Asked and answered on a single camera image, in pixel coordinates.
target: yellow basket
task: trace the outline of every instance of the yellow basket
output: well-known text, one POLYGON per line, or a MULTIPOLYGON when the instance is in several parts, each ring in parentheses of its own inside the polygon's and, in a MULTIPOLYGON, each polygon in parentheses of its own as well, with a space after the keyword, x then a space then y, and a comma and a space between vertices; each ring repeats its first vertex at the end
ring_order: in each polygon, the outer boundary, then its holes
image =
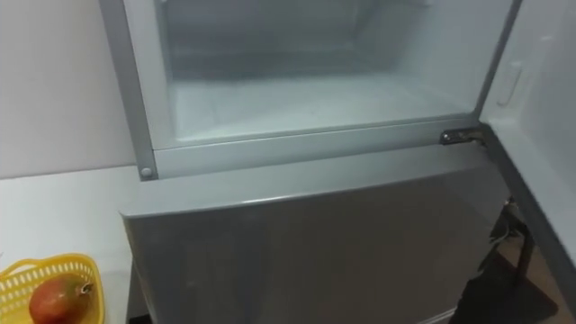
POLYGON ((104 294, 96 263, 89 256, 65 254, 42 260, 24 259, 0 273, 0 324, 28 324, 32 292, 56 275, 80 275, 94 284, 88 313, 82 324, 104 324, 104 294))

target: floor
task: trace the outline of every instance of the floor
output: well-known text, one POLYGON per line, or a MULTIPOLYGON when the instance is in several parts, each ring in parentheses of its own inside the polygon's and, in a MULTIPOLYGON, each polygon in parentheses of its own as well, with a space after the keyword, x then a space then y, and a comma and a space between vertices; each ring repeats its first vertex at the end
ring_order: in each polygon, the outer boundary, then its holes
MULTIPOLYGON (((522 237, 507 238, 499 247, 499 252, 510 263, 515 264, 518 260, 522 247, 522 237)), ((572 324, 576 320, 572 317, 566 302, 564 301, 556 281, 552 277, 542 253, 535 248, 530 267, 528 268, 528 280, 544 292, 551 300, 558 305, 558 312, 552 317, 545 319, 539 324, 572 324)))

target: refrigerator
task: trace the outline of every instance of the refrigerator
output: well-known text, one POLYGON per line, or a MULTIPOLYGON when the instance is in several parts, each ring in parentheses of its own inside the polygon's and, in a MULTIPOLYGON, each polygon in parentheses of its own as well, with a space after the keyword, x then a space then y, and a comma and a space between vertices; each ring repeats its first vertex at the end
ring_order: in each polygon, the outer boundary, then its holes
POLYGON ((510 195, 576 305, 574 1, 100 5, 155 323, 447 323, 510 195))

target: metal hinge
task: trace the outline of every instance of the metal hinge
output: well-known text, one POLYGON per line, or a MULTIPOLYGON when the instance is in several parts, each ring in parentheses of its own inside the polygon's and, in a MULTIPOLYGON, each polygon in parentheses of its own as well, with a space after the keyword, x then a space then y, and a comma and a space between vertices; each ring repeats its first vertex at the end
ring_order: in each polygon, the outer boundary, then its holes
POLYGON ((476 141, 485 146, 484 135, 477 127, 459 129, 459 130, 445 130, 440 135, 440 144, 451 145, 476 141))

